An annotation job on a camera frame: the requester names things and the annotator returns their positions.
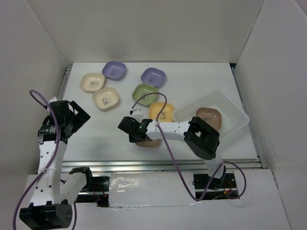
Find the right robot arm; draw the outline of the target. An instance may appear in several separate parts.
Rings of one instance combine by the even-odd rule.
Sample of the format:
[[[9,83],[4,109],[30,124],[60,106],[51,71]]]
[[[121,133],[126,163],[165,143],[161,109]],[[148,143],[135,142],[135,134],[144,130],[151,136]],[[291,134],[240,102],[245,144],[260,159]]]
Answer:
[[[158,122],[124,117],[118,129],[127,133],[129,142],[149,142],[156,139],[185,142],[191,151],[205,161],[209,183],[213,187],[221,187],[225,183],[225,167],[216,151],[220,144],[220,134],[199,117],[193,117],[186,122]]]

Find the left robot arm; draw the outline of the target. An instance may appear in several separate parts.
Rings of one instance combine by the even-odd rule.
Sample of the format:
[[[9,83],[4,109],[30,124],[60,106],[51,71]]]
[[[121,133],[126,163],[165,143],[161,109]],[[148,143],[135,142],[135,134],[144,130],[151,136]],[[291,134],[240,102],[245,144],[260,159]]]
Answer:
[[[49,103],[52,112],[38,131],[40,178],[28,207],[20,209],[19,219],[32,230],[66,229],[73,223],[73,205],[80,191],[90,191],[94,178],[89,167],[73,168],[61,182],[63,157],[68,139],[90,116],[75,101]]]

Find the brown panda plate front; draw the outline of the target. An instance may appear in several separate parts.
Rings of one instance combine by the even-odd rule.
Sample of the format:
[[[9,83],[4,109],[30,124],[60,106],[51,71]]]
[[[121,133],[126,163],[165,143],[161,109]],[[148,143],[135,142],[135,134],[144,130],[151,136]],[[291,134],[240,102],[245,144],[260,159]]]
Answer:
[[[155,148],[160,144],[160,141],[160,139],[156,139],[151,141],[137,142],[136,145],[139,147]]]

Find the brown panda plate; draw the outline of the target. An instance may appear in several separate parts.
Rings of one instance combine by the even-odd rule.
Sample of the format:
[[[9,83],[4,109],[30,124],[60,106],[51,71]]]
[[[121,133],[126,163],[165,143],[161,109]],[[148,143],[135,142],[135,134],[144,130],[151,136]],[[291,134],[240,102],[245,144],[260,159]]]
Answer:
[[[197,110],[196,116],[204,120],[214,129],[216,130],[221,129],[222,116],[218,110],[213,108],[202,107]]]
[[[155,148],[160,144],[160,141],[160,139],[156,139],[151,141],[137,142],[136,145],[139,147]]]

